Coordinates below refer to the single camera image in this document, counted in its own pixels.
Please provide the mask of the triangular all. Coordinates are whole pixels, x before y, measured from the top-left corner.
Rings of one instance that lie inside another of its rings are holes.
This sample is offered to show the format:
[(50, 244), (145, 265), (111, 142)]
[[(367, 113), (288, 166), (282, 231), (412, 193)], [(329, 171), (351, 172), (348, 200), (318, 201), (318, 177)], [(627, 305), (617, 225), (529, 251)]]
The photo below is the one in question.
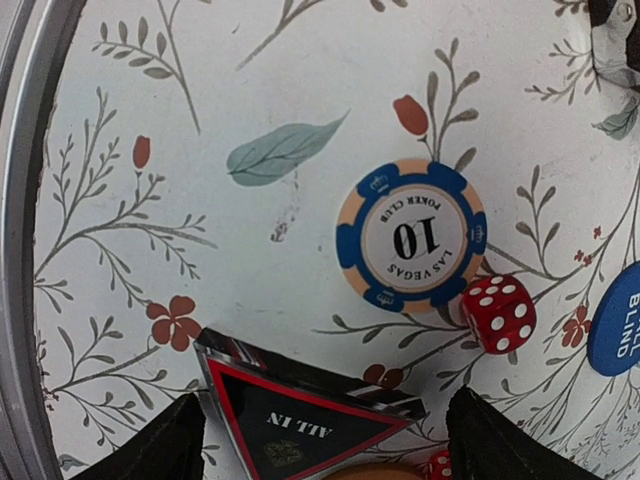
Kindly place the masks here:
[(420, 397), (205, 328), (194, 342), (213, 408), (251, 479), (306, 479), (425, 415)]

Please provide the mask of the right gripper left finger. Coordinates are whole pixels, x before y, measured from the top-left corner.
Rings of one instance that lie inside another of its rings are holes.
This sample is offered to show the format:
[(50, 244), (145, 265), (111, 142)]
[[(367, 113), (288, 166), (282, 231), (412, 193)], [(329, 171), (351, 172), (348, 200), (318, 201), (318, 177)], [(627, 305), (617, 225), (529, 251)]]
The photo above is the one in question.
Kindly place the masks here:
[(201, 479), (206, 417), (197, 396), (183, 394), (111, 455), (75, 479)]

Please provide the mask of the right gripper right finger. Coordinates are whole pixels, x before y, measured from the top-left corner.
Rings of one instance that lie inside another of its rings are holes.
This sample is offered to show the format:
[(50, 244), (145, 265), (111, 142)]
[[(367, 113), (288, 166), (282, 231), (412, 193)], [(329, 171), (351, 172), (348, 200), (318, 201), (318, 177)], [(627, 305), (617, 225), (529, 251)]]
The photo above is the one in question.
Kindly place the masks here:
[(591, 472), (524, 433), (475, 391), (462, 387), (446, 413), (454, 479), (590, 480)]

